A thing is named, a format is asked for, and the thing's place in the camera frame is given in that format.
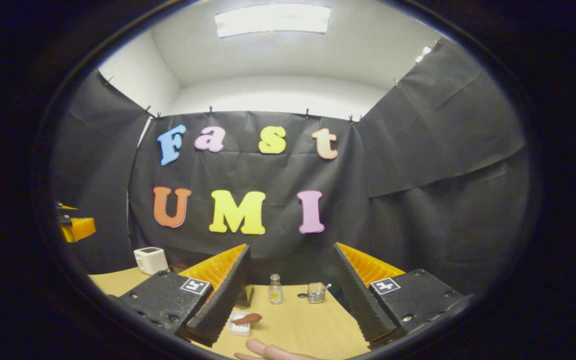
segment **wooden table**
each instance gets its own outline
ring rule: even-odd
[[[90,275],[103,292],[114,296],[122,296],[148,277],[137,268]],[[320,359],[347,359],[368,353],[368,342],[364,340],[357,321],[329,292],[323,303],[308,303],[308,299],[297,297],[297,294],[306,292],[306,287],[284,285],[283,302],[275,305],[268,300],[267,285],[254,285],[250,307],[233,308],[240,312],[258,313],[263,317],[252,325],[250,337],[233,335],[224,327],[212,348],[193,343],[229,358],[234,358],[234,353],[257,356],[246,348],[246,341],[252,338]]]

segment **pink letter i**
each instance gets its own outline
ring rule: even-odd
[[[316,190],[306,190],[297,193],[297,198],[301,199],[301,210],[303,213],[303,222],[299,226],[300,233],[320,233],[326,229],[320,223],[320,198],[322,196],[322,192]]]

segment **white ceiling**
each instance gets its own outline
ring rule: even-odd
[[[326,34],[263,32],[219,39],[215,14],[268,3],[331,8]],[[378,0],[202,0],[151,30],[182,87],[239,76],[336,78],[390,89],[414,66],[434,29]]]

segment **small glass bottle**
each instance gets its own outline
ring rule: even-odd
[[[268,286],[268,294],[270,296],[270,303],[281,304],[284,300],[282,285],[279,282],[279,274],[274,273],[270,275],[270,286]]]

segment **ceiling light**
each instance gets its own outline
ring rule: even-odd
[[[270,4],[243,7],[216,14],[219,38],[258,32],[310,32],[325,34],[330,7],[306,4]]]

